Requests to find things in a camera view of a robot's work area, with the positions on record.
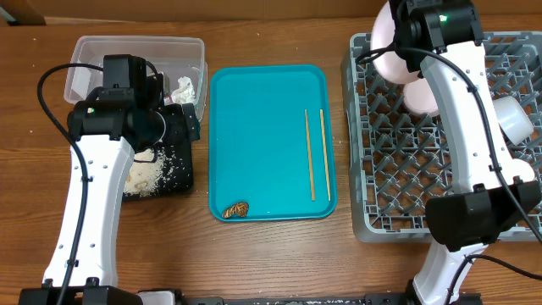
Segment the white napkin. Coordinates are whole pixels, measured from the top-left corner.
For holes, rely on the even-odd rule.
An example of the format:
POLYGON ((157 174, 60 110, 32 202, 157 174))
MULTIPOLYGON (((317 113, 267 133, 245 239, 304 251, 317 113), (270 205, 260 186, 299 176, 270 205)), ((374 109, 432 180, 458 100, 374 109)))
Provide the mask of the white napkin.
POLYGON ((191 78, 182 76, 178 79, 178 88, 175 89, 169 96, 164 98, 164 105, 167 106, 170 104, 187 103, 196 103, 196 92, 191 78))

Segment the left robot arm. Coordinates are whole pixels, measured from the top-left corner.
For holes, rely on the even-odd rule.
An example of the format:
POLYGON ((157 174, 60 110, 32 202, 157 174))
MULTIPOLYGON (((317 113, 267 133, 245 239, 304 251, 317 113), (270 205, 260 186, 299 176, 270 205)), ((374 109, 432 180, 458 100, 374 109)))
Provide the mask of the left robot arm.
POLYGON ((198 140, 193 107, 164 103, 165 76, 151 62, 114 54, 105 56, 97 68, 102 85, 77 102, 62 125, 43 96, 47 77, 61 69, 53 67, 41 76, 36 95, 70 144, 69 191, 58 243, 41 287, 22 290, 19 303, 185 303, 175 289, 137 293, 120 289, 116 241, 124 184, 136 153, 198 140))

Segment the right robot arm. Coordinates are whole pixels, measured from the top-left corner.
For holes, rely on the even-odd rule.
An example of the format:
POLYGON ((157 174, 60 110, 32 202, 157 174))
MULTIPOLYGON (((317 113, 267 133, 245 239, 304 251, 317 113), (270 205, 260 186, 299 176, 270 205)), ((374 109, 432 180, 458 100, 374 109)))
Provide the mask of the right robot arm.
POLYGON ((429 83, 452 162, 452 195, 427 201, 433 241, 409 284, 416 304, 450 304, 469 264, 541 200, 534 170, 513 158, 485 75, 484 33, 469 1, 391 1, 393 47, 429 83))

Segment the brown food scrap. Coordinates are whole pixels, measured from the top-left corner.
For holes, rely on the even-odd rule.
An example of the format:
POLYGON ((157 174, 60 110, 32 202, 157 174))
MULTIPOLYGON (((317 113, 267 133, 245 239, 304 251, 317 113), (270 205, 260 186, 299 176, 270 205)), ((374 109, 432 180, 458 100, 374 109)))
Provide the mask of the brown food scrap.
POLYGON ((224 219, 230 219, 232 217, 245 218, 248 214, 249 204, 247 202, 237 202, 229 207, 227 207, 223 213, 222 217, 224 219))

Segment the white cup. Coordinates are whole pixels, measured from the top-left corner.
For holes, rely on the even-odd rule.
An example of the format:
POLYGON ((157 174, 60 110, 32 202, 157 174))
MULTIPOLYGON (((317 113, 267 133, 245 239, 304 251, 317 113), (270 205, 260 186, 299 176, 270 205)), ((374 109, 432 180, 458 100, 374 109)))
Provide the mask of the white cup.
POLYGON ((504 135, 513 145, 518 145, 533 132, 534 126, 515 97, 494 100, 495 113, 504 135))

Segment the pink bowl with rice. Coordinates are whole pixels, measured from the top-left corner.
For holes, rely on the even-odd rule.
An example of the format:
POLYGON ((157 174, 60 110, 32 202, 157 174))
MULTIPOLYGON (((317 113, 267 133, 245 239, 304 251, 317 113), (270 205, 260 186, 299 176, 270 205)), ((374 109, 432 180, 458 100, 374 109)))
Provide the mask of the pink bowl with rice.
POLYGON ((413 114, 435 117, 440 114, 437 102, 426 79, 419 79, 403 87, 405 107, 413 114))

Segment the large white plate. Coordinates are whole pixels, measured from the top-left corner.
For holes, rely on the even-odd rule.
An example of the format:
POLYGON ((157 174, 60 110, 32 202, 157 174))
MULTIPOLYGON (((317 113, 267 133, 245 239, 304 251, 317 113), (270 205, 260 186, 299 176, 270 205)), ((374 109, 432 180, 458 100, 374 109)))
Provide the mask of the large white plate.
MULTIPOLYGON (((390 3, 386 2, 380 9, 373 25, 370 48, 380 49, 388 47, 395 34, 395 23, 392 19, 390 3)), ((373 61, 374 68, 387 81, 405 85, 418 80, 417 73, 407 69, 407 62, 400 58, 395 51, 388 51, 373 61)))

